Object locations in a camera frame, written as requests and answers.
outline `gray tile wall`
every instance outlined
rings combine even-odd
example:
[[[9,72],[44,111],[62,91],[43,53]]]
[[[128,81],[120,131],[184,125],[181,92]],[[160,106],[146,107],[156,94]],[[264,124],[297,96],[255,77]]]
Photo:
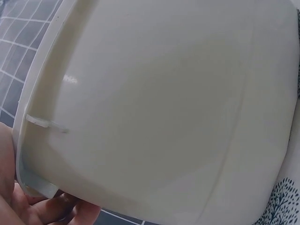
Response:
[[[0,122],[10,127],[29,68],[62,1],[0,0]],[[95,225],[154,224],[102,210]]]

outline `tree pattern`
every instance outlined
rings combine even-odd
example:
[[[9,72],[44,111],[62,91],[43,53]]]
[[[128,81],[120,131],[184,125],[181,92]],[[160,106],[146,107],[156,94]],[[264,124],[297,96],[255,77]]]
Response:
[[[263,215],[253,225],[294,225],[298,221],[298,189],[294,181],[284,178],[272,190]]]

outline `white plastic container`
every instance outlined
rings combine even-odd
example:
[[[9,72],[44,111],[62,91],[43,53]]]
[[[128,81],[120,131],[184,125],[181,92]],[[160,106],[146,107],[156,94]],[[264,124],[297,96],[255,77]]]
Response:
[[[19,103],[18,180],[158,224],[251,224],[286,153],[298,63],[286,0],[64,1]]]

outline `hand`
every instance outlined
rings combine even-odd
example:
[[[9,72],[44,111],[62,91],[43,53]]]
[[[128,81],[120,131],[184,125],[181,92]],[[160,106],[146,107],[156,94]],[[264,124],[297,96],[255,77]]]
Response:
[[[93,225],[100,207],[63,193],[27,196],[15,183],[11,129],[0,123],[0,225]]]

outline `tile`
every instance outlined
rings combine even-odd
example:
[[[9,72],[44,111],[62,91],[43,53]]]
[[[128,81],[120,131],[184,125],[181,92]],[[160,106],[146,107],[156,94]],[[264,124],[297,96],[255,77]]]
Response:
[[[2,23],[0,25],[0,38],[2,39],[10,27],[10,25],[13,23],[13,19],[2,19]]]
[[[23,30],[26,24],[27,24],[26,21],[15,20],[9,27],[3,39],[8,41],[15,41],[15,39],[17,38],[19,33]]]
[[[38,33],[42,29],[43,25],[44,23],[42,22],[30,21],[19,34],[15,42],[22,45],[30,46],[34,39],[38,36]]]
[[[4,100],[3,108],[13,116],[15,116],[15,113],[17,112],[22,89],[23,84],[17,80],[13,80]]]
[[[2,66],[2,70],[14,76],[19,65],[21,64],[21,61],[25,53],[26,53],[26,48],[13,45]]]
[[[62,3],[62,1],[63,1],[63,0],[59,0],[58,4],[56,5],[56,7],[55,7],[55,9],[54,9],[54,11],[53,11],[53,13],[51,14],[51,16],[50,16],[49,19],[48,19],[49,21],[52,21],[53,17],[55,16],[57,10],[59,9],[59,7],[60,7],[60,5],[61,5],[61,3]]]
[[[29,68],[32,64],[33,58],[36,55],[36,51],[28,49],[22,63],[20,64],[15,76],[22,81],[25,81]]]
[[[0,105],[2,105],[6,93],[11,84],[12,78],[6,74],[2,74],[2,79],[0,80]]]
[[[122,214],[119,214],[119,213],[117,213],[117,212],[113,212],[113,211],[110,211],[110,210],[107,210],[107,209],[104,209],[105,211],[107,211],[107,212],[110,212],[110,213],[112,213],[112,214],[114,214],[114,215],[116,215],[116,216],[118,216],[118,217],[122,217],[122,218],[124,218],[124,219],[127,219],[127,220],[130,220],[130,221],[132,221],[132,222],[135,222],[135,223],[137,223],[137,224],[142,224],[142,220],[140,220],[140,219],[136,219],[136,218],[132,218],[132,217],[128,217],[128,216],[125,216],[125,215],[122,215]]]
[[[4,0],[0,0],[0,17],[2,15],[4,7],[5,7],[5,1]]]
[[[32,48],[36,48],[37,49],[39,47],[39,45],[41,44],[42,39],[43,39],[43,37],[44,37],[44,35],[45,35],[48,27],[49,27],[49,24],[45,23],[44,26],[43,26],[43,28],[42,28],[42,30],[38,34],[37,38],[33,41],[32,45],[31,45]]]
[[[94,225],[133,225],[132,223],[101,212]]]
[[[146,222],[145,225],[158,225],[158,224],[153,224],[153,223],[150,223],[150,222]]]
[[[40,2],[41,0],[29,0],[18,18],[30,19],[38,8]]]
[[[44,0],[37,8],[37,11],[33,15],[32,19],[35,20],[48,20],[50,15],[52,14],[52,11],[55,8],[56,3],[58,0]]]
[[[9,127],[13,127],[14,125],[14,118],[12,118],[10,115],[8,115],[6,112],[1,111],[0,115],[0,122],[6,124]]]
[[[5,7],[3,9],[3,12],[2,12],[2,16],[7,16],[10,11],[15,7],[16,5],[16,1],[17,0],[9,0],[9,1],[5,1]]]
[[[26,5],[27,1],[16,1],[16,5],[15,7],[13,8],[13,10],[11,10],[9,12],[9,14],[7,16],[9,17],[18,17],[18,15],[23,11],[25,5]]]
[[[4,60],[10,50],[10,47],[11,47],[11,44],[3,42],[3,41],[0,42],[0,68],[2,68]]]

